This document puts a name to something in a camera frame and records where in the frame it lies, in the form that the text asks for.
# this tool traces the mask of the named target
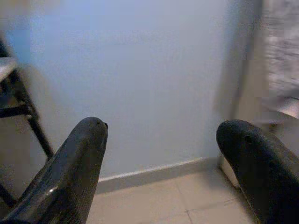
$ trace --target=white wall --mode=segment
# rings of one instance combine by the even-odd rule
[[[86,116],[108,123],[101,176],[111,176],[218,155],[215,132],[230,104],[215,105],[230,102],[238,75],[217,92],[244,5],[64,0],[32,11],[21,32],[29,56],[19,30],[7,39],[55,149]]]

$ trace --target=tile grout line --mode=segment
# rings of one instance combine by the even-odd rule
[[[202,210],[213,209],[213,208],[216,208],[220,205],[225,205],[226,203],[233,202],[235,200],[238,200],[238,198],[236,197],[236,198],[232,198],[232,199],[222,201],[222,202],[214,202],[214,203],[208,204],[206,206],[201,206],[201,207],[198,207],[196,209],[190,209],[190,210],[187,210],[187,211],[189,212],[189,211],[202,211]]]
[[[178,189],[178,193],[179,193],[179,195],[180,195],[180,199],[181,199],[181,201],[183,202],[183,205],[184,205],[186,211],[188,211],[188,210],[187,210],[187,203],[186,203],[186,201],[185,201],[184,195],[183,195],[183,193],[181,192],[181,189],[179,188],[177,181],[176,181],[175,179],[174,179],[173,181],[174,181],[174,184],[176,185],[176,187],[177,187],[177,189]]]
[[[191,216],[190,216],[190,214],[189,214],[189,211],[186,210],[186,213],[187,213],[187,215],[188,215],[188,217],[189,217],[190,223],[193,224],[193,221],[192,221],[192,219],[191,219]]]

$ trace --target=floor tile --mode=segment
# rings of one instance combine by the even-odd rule
[[[192,224],[186,212],[150,224]]]
[[[88,224],[141,224],[185,211],[173,180],[95,195]]]
[[[249,207],[238,199],[203,210],[189,211],[193,224],[255,224]]]
[[[187,210],[199,209],[237,197],[235,189],[219,170],[175,179]]]

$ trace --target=black metal chair leg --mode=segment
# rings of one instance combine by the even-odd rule
[[[3,201],[12,208],[16,204],[16,200],[12,197],[12,195],[0,184],[0,197]]]
[[[43,133],[41,126],[39,125],[37,120],[34,117],[32,117],[31,115],[27,115],[27,120],[28,120],[34,134],[36,135],[39,143],[41,144],[44,152],[46,153],[48,159],[52,158],[54,153],[50,147],[49,142],[47,141],[45,134]]]

